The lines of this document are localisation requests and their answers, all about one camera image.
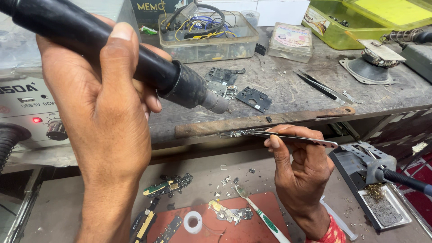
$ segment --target gray tabletop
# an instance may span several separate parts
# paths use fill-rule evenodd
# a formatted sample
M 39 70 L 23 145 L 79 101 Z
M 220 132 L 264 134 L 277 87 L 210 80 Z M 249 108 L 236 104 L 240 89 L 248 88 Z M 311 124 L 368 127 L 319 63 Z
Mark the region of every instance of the gray tabletop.
M 272 30 L 273 27 L 260 27 L 258 43 L 267 47 Z M 316 36 L 313 36 L 312 41 L 314 53 L 307 64 L 256 54 L 251 58 L 193 63 L 188 64 L 188 66 L 203 76 L 211 67 L 234 70 L 245 68 L 246 73 L 238 75 L 235 85 L 238 86 L 239 91 L 249 86 L 267 94 L 272 99 L 272 104 L 266 114 L 302 110 L 313 111 L 340 106 L 299 79 L 293 73 L 294 70 L 298 69 L 340 93 L 346 90 L 353 98 L 363 102 L 363 104 L 354 103 L 351 105 L 356 110 L 356 114 L 344 117 L 345 120 L 397 114 L 432 107 L 432 84 L 404 64 L 390 69 L 391 75 L 400 81 L 398 84 L 389 86 L 362 84 L 339 64 L 341 59 L 360 57 L 361 50 L 335 50 Z M 153 40 L 150 43 L 157 46 L 158 40 Z M 392 45 L 391 48 L 400 51 L 398 45 Z M 199 106 L 194 109 L 187 109 L 166 100 L 161 100 L 161 103 L 162 112 L 150 116 L 152 144 L 174 141 L 175 125 L 262 114 L 237 99 L 230 101 L 229 107 L 233 111 L 232 114 L 225 113 L 222 115 L 214 114 Z

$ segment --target charging port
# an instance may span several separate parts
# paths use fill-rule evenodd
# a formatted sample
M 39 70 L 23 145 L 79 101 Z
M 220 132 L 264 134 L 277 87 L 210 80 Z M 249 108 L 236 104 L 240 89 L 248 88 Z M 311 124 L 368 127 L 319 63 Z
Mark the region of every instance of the charging port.
M 34 99 L 33 97 L 18 98 L 18 100 L 21 101 L 21 103 L 30 102 L 30 101 L 35 101 L 35 99 Z

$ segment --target green toothbrush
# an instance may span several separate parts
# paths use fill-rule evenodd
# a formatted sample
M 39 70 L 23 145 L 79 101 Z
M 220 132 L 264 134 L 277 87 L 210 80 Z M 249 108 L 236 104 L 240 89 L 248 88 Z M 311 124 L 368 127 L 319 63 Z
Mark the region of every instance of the green toothbrush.
M 242 198 L 248 201 L 249 205 L 252 206 L 252 208 L 257 212 L 257 214 L 263 219 L 267 227 L 270 229 L 270 231 L 273 233 L 273 235 L 279 242 L 290 243 L 290 241 L 282 234 L 282 232 L 280 232 L 276 225 L 274 225 L 272 221 L 267 218 L 267 216 L 249 199 L 248 193 L 241 186 L 235 185 L 235 189 Z

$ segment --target clear plastic container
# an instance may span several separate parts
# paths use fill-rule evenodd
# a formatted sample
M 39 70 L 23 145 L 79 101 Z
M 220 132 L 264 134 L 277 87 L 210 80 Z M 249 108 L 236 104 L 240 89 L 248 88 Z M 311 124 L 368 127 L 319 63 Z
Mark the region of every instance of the clear plastic container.
M 430 0 L 345 0 L 343 4 L 368 19 L 397 31 L 432 24 Z
M 267 55 L 307 63 L 312 53 L 310 28 L 276 22 Z
M 200 15 L 212 16 L 212 18 L 220 17 L 219 14 L 214 12 L 201 13 Z M 177 38 L 179 39 L 177 41 L 175 39 L 175 31 L 168 31 L 165 34 L 159 31 L 162 49 L 168 52 L 174 59 L 183 63 L 252 57 L 259 38 L 258 32 L 240 12 L 224 12 L 224 15 L 227 22 L 236 26 L 229 29 L 237 37 L 232 37 L 232 35 L 228 34 L 229 38 L 184 40 L 183 36 L 188 30 L 180 30 L 177 33 Z M 159 26 L 163 20 L 165 20 L 165 15 L 159 15 Z M 177 23 L 178 21 L 184 22 L 185 19 L 176 18 L 173 22 Z
M 253 10 L 243 10 L 241 14 L 245 19 L 255 28 L 258 28 L 258 20 L 260 20 L 260 13 Z
M 349 27 L 339 23 L 343 20 Z M 341 0 L 311 0 L 302 25 L 312 28 L 312 33 L 337 50 L 363 49 L 357 39 L 379 40 L 393 30 L 346 7 Z

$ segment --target tweezers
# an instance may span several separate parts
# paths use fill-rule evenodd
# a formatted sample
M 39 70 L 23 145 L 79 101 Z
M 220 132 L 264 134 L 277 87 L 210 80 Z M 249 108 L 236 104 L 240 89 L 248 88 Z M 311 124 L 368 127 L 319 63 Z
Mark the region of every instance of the tweezers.
M 259 137 L 265 137 L 269 138 L 270 135 L 276 135 L 282 139 L 284 142 L 289 143 L 304 143 L 304 144 L 314 144 L 314 145 L 321 145 L 328 148 L 337 148 L 339 145 L 335 142 L 325 141 L 325 140 L 319 140 L 319 139 L 313 139 L 308 137 L 298 137 L 293 135 L 283 135 L 279 134 L 277 132 L 269 132 L 269 131 L 247 131 L 250 135 L 255 135 Z
M 344 95 L 336 92 L 335 90 L 329 88 L 327 85 L 321 83 L 320 81 L 314 79 L 313 77 L 309 76 L 307 73 L 304 73 L 300 70 L 298 70 L 299 73 L 303 74 L 300 75 L 296 72 L 297 76 L 301 78 L 303 81 L 305 81 L 310 86 L 314 87 L 316 90 L 320 91 L 321 93 L 325 94 L 326 96 L 330 97 L 334 101 L 338 102 L 341 105 L 345 105 L 345 102 L 348 104 L 354 104 L 354 102 L 348 98 L 346 98 Z

